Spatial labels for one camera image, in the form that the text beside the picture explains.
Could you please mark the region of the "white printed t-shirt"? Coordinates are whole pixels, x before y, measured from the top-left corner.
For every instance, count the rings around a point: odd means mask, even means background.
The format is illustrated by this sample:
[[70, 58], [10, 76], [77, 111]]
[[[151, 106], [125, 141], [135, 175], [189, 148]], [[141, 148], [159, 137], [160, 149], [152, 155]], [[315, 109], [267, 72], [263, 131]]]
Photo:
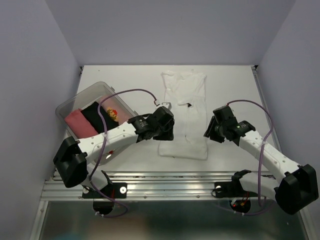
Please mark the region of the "white printed t-shirt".
[[172, 141], [161, 141], [162, 157], [206, 160], [207, 129], [206, 75], [196, 71], [161, 73], [165, 86], [164, 101], [171, 103], [174, 115]]

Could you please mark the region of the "clear plastic storage bin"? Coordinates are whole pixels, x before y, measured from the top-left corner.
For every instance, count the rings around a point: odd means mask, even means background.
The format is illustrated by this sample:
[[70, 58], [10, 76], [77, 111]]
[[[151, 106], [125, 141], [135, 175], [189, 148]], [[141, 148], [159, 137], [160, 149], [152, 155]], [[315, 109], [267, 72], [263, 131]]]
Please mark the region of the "clear plastic storage bin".
[[[74, 97], [66, 100], [62, 104], [60, 104], [56, 110], [55, 114], [58, 119], [62, 122], [63, 126], [66, 129], [65, 137], [74, 137], [77, 138], [76, 135], [72, 132], [72, 130], [66, 124], [64, 118], [68, 116], [72, 111], [77, 109], [85, 109], [93, 102], [98, 102], [98, 99], [102, 96], [109, 96], [115, 93], [115, 89], [105, 82], [96, 82], [93, 85], [87, 87], [86, 89], [80, 91]], [[122, 104], [131, 114], [132, 118], [137, 116], [137, 112], [132, 110], [123, 100], [122, 98], [117, 95], [114, 96], [120, 104]]]

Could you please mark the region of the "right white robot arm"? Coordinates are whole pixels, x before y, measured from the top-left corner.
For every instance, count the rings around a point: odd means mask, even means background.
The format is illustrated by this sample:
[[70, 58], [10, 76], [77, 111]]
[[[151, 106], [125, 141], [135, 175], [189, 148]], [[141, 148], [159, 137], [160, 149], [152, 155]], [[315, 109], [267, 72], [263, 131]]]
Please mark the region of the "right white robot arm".
[[234, 211], [247, 213], [250, 207], [238, 199], [260, 196], [275, 201], [287, 214], [293, 215], [319, 198], [316, 170], [301, 165], [278, 151], [263, 139], [248, 121], [238, 121], [229, 106], [213, 110], [204, 136], [217, 143], [228, 140], [258, 160], [271, 177], [244, 169], [233, 174], [230, 181], [214, 184], [211, 194], [219, 199], [229, 198]]

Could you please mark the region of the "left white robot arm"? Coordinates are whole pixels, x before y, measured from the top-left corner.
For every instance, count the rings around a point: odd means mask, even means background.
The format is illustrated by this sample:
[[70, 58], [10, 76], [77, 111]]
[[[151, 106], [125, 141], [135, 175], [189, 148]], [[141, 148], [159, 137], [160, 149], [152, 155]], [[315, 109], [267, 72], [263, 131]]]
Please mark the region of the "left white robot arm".
[[113, 157], [115, 150], [141, 141], [173, 140], [175, 121], [171, 108], [169, 102], [163, 102], [154, 113], [135, 116], [106, 133], [64, 139], [53, 159], [64, 186], [73, 188], [82, 185], [94, 189], [100, 197], [108, 196], [111, 193], [111, 182], [106, 172], [99, 169], [103, 155]]

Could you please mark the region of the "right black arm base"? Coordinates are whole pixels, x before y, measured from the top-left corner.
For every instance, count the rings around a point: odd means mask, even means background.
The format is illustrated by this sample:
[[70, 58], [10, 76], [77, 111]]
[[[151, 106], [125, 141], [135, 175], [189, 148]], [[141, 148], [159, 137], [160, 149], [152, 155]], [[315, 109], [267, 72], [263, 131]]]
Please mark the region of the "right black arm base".
[[257, 190], [254, 191], [247, 191], [244, 190], [240, 179], [243, 176], [247, 176], [248, 174], [251, 174], [252, 172], [250, 170], [242, 170], [237, 171], [229, 181], [218, 181], [214, 183], [214, 188], [211, 191], [211, 195], [215, 198], [221, 199], [221, 198], [240, 198], [240, 197], [247, 197], [247, 193], [249, 197], [257, 197]]

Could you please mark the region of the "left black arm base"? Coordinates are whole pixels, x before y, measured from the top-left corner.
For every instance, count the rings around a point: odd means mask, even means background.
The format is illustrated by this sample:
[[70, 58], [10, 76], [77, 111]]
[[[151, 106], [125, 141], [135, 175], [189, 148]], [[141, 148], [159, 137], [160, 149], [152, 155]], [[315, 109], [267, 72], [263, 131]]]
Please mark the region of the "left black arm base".
[[[93, 188], [89, 176], [90, 172], [87, 172], [88, 175], [86, 179], [81, 183], [82, 189], [82, 198], [83, 199], [102, 199], [104, 198], [95, 188]], [[127, 197], [128, 185], [126, 182], [112, 182], [107, 173], [103, 170], [97, 170], [92, 178], [96, 188], [99, 188], [99, 191], [104, 195], [112, 199], [125, 199]]]

